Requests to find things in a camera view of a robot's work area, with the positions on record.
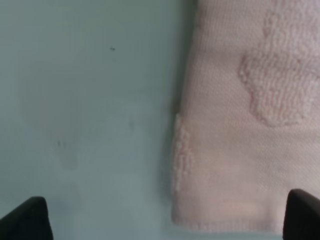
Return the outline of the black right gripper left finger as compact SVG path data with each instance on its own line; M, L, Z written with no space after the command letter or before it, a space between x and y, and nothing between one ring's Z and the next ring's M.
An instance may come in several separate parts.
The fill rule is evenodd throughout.
M33 196L0 219L2 240L53 240L46 199Z

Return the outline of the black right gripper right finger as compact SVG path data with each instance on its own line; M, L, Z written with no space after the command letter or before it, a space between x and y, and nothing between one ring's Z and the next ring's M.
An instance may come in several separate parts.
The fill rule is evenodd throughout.
M292 189L286 202L283 240L320 240L320 200L302 189Z

